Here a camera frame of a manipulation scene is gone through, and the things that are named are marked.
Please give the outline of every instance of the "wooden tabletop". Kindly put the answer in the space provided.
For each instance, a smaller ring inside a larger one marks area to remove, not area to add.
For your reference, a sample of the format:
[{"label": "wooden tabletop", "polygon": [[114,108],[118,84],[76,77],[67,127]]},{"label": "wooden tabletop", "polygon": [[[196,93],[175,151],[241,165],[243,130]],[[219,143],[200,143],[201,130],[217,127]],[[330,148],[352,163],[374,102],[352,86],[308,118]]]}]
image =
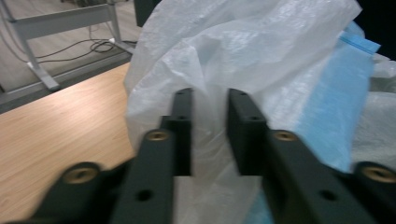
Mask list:
[{"label": "wooden tabletop", "polygon": [[133,156],[122,85],[128,64],[0,115],[0,223],[27,218],[67,167]]}]

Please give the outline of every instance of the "screw hole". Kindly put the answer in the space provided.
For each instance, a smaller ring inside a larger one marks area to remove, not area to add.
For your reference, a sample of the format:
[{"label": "screw hole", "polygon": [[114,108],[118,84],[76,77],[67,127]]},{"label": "screw hole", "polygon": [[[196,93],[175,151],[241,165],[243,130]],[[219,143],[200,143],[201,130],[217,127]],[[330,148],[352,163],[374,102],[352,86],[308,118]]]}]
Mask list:
[{"label": "screw hole", "polygon": [[136,194],[136,199],[139,202],[146,202],[148,200],[150,200],[152,198],[152,191],[149,189],[143,189],[140,190],[137,194]]},{"label": "screw hole", "polygon": [[98,172],[93,168],[78,168],[64,175],[64,182],[67,184],[82,184],[94,179],[97,175]]},{"label": "screw hole", "polygon": [[78,172],[78,174],[76,175],[76,179],[81,179],[83,178],[88,172],[87,171],[80,171]]},{"label": "screw hole", "polygon": [[281,141],[295,141],[297,139],[293,133],[289,132],[277,132],[275,133],[275,138]]},{"label": "screw hole", "polygon": [[147,139],[150,141],[162,141],[168,138],[168,134],[164,132],[149,133]]},{"label": "screw hole", "polygon": [[329,190],[326,189],[321,190],[319,194],[322,198],[326,199],[327,201],[332,201],[332,202],[337,201],[337,196]]},{"label": "screw hole", "polygon": [[362,172],[372,180],[383,183],[396,183],[396,174],[382,167],[364,167]]}]

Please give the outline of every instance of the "gray metal stand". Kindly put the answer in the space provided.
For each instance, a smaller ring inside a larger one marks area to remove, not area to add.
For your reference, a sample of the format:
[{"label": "gray metal stand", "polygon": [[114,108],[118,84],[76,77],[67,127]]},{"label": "gray metal stand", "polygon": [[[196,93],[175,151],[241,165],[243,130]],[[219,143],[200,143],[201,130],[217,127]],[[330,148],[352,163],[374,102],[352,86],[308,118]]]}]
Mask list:
[{"label": "gray metal stand", "polygon": [[115,9],[115,3],[113,0],[108,1],[108,4],[100,6],[84,7],[23,19],[15,19],[12,16],[12,13],[7,6],[6,0],[0,0],[0,7],[5,12],[7,20],[12,25],[18,39],[20,40],[21,46],[23,47],[29,60],[28,66],[51,91],[57,91],[61,88],[61,86],[44,68],[39,65],[39,62],[29,47],[29,39],[38,38],[45,35],[58,34],[81,27],[87,27],[98,23],[111,21],[112,34],[114,38],[111,38],[109,41],[115,46],[124,49],[131,54],[134,53],[133,48],[121,41],[117,11]]}]

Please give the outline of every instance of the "black cable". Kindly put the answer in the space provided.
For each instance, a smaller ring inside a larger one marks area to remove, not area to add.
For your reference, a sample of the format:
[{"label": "black cable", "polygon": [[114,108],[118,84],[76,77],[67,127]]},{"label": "black cable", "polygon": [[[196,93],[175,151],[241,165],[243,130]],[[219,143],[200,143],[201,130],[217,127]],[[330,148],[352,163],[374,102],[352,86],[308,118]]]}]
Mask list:
[{"label": "black cable", "polygon": [[54,54],[58,54],[58,53],[60,53],[60,52],[62,52],[62,51],[65,51],[65,50],[67,50],[67,49],[70,49],[70,48],[74,47],[74,46],[77,45],[77,44],[80,44],[80,43],[83,43],[83,42],[88,42],[88,41],[92,41],[92,40],[91,40],[91,39],[80,40],[80,41],[78,41],[78,42],[76,42],[76,43],[74,43],[74,44],[72,44],[72,45],[70,45],[70,46],[68,46],[68,47],[66,47],[66,48],[64,48],[64,49],[60,49],[60,50],[55,51],[55,52],[53,52],[53,53],[51,53],[51,54],[47,54],[47,55],[43,55],[43,56],[38,56],[38,57],[36,57],[36,58],[37,58],[37,59],[40,59],[40,58],[47,58],[47,57],[52,56],[52,55],[54,55]]},{"label": "black cable", "polygon": [[87,56],[88,54],[90,54],[90,53],[96,51],[99,47],[101,47],[101,46],[104,45],[104,44],[106,44],[106,42],[103,42],[103,43],[98,44],[96,47],[94,47],[93,49],[91,49],[89,52],[87,52],[87,53],[85,53],[85,54],[81,54],[81,55],[79,55],[79,56],[77,56],[77,57],[75,57],[75,58],[60,59],[60,60],[46,60],[46,61],[42,61],[42,62],[39,62],[39,63],[57,63],[57,62],[68,62],[68,61],[73,61],[73,60],[75,60],[75,59],[79,59],[79,58],[82,58],[82,57],[84,57],[84,56]]}]

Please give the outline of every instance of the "black metal bracket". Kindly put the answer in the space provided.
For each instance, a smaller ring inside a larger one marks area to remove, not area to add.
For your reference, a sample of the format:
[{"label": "black metal bracket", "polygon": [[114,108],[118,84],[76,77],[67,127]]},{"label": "black metal bracket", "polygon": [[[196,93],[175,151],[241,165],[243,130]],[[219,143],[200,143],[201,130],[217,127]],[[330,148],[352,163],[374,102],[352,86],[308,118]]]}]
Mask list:
[{"label": "black metal bracket", "polygon": [[395,223],[393,171],[373,162],[334,171],[295,133],[270,130],[245,92],[229,91],[227,135],[240,174],[262,176],[276,223]]},{"label": "black metal bracket", "polygon": [[[147,132],[135,158],[110,171],[67,169],[31,218],[14,224],[170,224],[174,176],[191,175],[192,90],[176,92],[169,116]],[[322,164],[297,134],[268,128],[245,92],[230,90],[227,135],[241,175],[259,175],[274,220],[396,223],[396,173],[373,162],[353,174]]]}]

